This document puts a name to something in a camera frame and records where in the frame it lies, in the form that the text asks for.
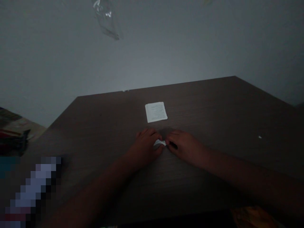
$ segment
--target dark brown table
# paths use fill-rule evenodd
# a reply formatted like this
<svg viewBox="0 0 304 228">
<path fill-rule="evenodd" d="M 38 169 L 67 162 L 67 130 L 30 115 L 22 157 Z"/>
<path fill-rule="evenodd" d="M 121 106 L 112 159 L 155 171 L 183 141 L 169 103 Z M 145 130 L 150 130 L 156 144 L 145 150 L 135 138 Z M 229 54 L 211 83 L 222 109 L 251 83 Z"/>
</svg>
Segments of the dark brown table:
<svg viewBox="0 0 304 228">
<path fill-rule="evenodd" d="M 159 101 L 164 102 L 168 119 L 148 124 L 145 104 Z M 226 77 L 77 97 L 25 156 L 68 158 L 57 192 L 60 202 L 124 154 L 136 132 L 146 127 L 156 128 L 163 136 L 171 129 L 188 131 L 211 148 L 304 179 L 298 123 L 292 106 L 237 77 Z M 165 149 L 127 183 L 103 223 L 248 204 L 222 180 Z"/>
</svg>

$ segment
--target finger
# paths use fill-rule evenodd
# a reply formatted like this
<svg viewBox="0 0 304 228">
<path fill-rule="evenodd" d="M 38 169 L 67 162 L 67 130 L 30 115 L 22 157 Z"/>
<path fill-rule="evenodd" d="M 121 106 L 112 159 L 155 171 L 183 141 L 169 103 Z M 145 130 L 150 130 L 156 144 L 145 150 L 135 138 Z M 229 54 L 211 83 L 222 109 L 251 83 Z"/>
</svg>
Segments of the finger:
<svg viewBox="0 0 304 228">
<path fill-rule="evenodd" d="M 151 138 L 153 140 L 153 142 L 155 142 L 157 139 L 162 141 L 162 136 L 159 133 L 154 133 L 153 135 L 151 135 Z"/>
<path fill-rule="evenodd" d="M 179 154 L 178 154 L 178 150 L 175 149 L 172 145 L 167 144 L 167 146 L 168 146 L 169 150 L 170 150 L 173 154 L 175 154 L 176 156 L 179 155 Z"/>
<path fill-rule="evenodd" d="M 137 132 L 135 138 L 138 138 L 140 136 L 141 132 Z"/>
<path fill-rule="evenodd" d="M 148 130 L 148 128 L 145 128 L 145 129 L 142 131 L 141 135 L 143 135 L 144 133 L 146 133 L 147 130 Z"/>
<path fill-rule="evenodd" d="M 165 147 L 164 145 L 160 145 L 160 146 L 154 151 L 155 155 L 156 155 L 156 156 L 161 155 L 162 150 L 164 149 L 164 147 Z"/>
<path fill-rule="evenodd" d="M 178 135 L 175 135 L 175 134 L 168 134 L 167 137 L 166 137 L 166 144 L 169 144 L 170 142 L 173 142 L 175 144 L 177 144 L 178 142 Z"/>
<path fill-rule="evenodd" d="M 170 134 L 179 135 L 180 133 L 183 133 L 181 130 L 174 130 L 170 132 Z"/>
<path fill-rule="evenodd" d="M 156 139 L 159 139 L 160 141 L 162 141 L 162 136 L 158 133 L 158 132 L 155 132 L 153 135 L 151 135 L 152 137 L 153 137 L 153 139 L 156 137 Z"/>
<path fill-rule="evenodd" d="M 150 128 L 149 130 L 147 130 L 147 134 L 148 135 L 153 135 L 156 132 L 155 128 Z"/>
</svg>

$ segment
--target plastic bag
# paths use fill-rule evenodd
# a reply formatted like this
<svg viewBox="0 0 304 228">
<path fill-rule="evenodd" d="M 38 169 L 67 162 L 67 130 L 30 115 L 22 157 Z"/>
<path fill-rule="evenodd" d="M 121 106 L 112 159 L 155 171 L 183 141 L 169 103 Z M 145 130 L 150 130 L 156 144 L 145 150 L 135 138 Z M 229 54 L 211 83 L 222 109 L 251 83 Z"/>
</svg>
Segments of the plastic bag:
<svg viewBox="0 0 304 228">
<path fill-rule="evenodd" d="M 112 0 L 92 0 L 92 3 L 102 32 L 115 40 L 119 40 L 120 36 Z"/>
</svg>

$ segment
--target wood grain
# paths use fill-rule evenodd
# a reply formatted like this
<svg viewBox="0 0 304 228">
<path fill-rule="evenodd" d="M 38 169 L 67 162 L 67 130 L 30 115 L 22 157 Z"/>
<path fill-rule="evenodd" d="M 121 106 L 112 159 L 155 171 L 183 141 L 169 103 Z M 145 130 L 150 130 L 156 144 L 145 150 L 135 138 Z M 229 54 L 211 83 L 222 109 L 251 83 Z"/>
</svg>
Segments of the wood grain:
<svg viewBox="0 0 304 228">
<path fill-rule="evenodd" d="M 145 104 L 159 101 L 164 102 L 168 119 L 148 124 Z M 298 115 L 290 105 L 237 77 L 226 77 L 77 97 L 26 155 L 69 159 L 60 202 L 124 154 L 136 132 L 145 127 L 156 128 L 163 136 L 170 129 L 188 131 L 214 149 L 304 179 L 297 124 Z M 222 180 L 165 149 L 127 183 L 102 223 L 123 224 L 247 204 Z"/>
</svg>

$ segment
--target blurred object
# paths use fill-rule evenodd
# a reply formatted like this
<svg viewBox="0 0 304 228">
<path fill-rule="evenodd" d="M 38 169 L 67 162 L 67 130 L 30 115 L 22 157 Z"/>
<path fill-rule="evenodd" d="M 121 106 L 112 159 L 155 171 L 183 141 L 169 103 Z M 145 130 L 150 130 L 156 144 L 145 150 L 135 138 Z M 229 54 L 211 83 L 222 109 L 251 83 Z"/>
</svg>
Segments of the blurred object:
<svg viewBox="0 0 304 228">
<path fill-rule="evenodd" d="M 12 132 L 19 133 L 20 135 L 22 135 L 24 131 L 30 129 L 31 132 L 28 135 L 29 142 L 34 142 L 46 130 L 45 127 L 43 127 L 43 126 L 41 126 L 37 123 L 34 123 L 34 122 L 32 122 L 32 121 L 30 121 L 26 118 L 23 118 L 23 117 L 12 118 L 11 121 L 6 121 L 5 123 L 6 124 L 4 126 L 1 126 L 1 129 L 2 129 L 2 132 L 6 131 L 6 133 L 8 133 L 8 131 L 12 131 Z"/>
<path fill-rule="evenodd" d="M 112 1 L 92 0 L 92 3 L 102 32 L 115 40 L 121 39 L 118 33 L 117 16 Z"/>
<path fill-rule="evenodd" d="M 1 155 L 9 155 L 8 153 L 12 150 L 18 151 L 18 155 L 21 157 L 24 154 L 24 151 L 27 148 L 28 144 L 28 134 L 31 130 L 26 130 L 23 132 L 22 136 L 9 136 L 7 134 L 0 134 L 0 148 Z"/>
<path fill-rule="evenodd" d="M 7 125 L 12 121 L 21 119 L 22 116 L 12 113 L 4 108 L 0 107 L 0 127 Z"/>
</svg>

